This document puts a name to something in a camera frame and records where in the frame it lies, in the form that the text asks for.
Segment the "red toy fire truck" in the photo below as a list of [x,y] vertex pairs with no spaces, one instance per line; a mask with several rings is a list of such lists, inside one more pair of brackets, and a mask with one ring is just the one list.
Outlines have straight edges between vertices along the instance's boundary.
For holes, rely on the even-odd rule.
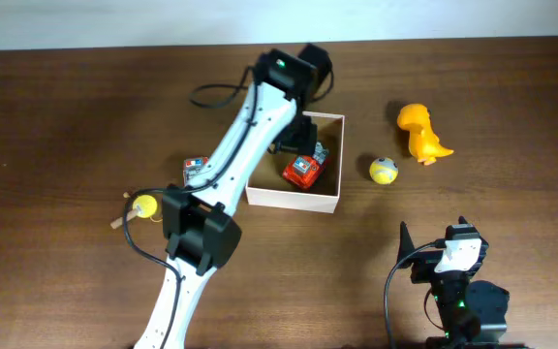
[[309,190],[324,172],[329,151],[316,143],[312,156],[297,155],[284,169],[282,177],[301,190]]

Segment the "small red toy car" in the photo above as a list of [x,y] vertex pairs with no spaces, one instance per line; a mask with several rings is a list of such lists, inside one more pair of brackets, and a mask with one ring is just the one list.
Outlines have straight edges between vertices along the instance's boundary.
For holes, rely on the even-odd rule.
[[187,186],[188,182],[204,168],[207,162],[208,158],[205,156],[185,159],[183,161],[183,185]]

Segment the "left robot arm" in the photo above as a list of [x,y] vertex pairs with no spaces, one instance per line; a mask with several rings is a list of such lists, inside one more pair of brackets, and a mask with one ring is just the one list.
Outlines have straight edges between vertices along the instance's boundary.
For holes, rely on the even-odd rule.
[[322,99],[318,89],[332,79],[328,53],[313,44],[298,55],[263,53],[233,87],[247,92],[243,105],[201,171],[183,187],[156,189],[167,255],[136,251],[166,273],[136,347],[184,346],[204,287],[239,244],[233,216],[247,181],[266,153],[314,154],[318,129],[303,110]]

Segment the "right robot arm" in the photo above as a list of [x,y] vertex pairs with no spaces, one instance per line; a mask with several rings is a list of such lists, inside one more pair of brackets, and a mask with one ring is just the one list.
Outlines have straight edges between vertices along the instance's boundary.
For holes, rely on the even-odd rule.
[[397,262],[411,270],[411,282],[428,284],[441,320],[442,336],[425,340],[426,348],[497,348],[507,331],[510,293],[489,281],[475,281],[489,247],[464,217],[446,227],[430,247],[414,246],[407,224],[399,228]]

